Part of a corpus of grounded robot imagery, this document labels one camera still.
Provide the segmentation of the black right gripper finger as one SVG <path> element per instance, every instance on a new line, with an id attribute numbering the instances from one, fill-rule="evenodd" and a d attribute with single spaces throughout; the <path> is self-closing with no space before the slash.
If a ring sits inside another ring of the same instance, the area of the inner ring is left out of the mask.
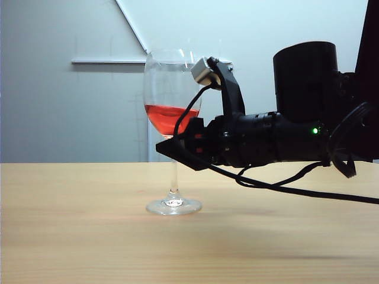
<path id="1" fill-rule="evenodd" d="M 204 120 L 199 117 L 192 117 L 185 129 L 187 137 L 202 137 L 204 134 Z"/>
<path id="2" fill-rule="evenodd" d="M 189 137 L 182 135 L 166 139 L 156 144 L 156 151 L 172 158 L 192 170 L 209 169 L 213 164 L 209 150 L 209 139 L 202 134 Z"/>

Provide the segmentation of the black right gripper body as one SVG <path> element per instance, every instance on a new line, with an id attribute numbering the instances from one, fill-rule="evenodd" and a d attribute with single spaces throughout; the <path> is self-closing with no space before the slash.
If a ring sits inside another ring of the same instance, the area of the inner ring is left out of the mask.
<path id="1" fill-rule="evenodd" d="M 275 140 L 276 112 L 220 115 L 205 128 L 204 158 L 214 165 L 259 167 L 279 161 Z"/>

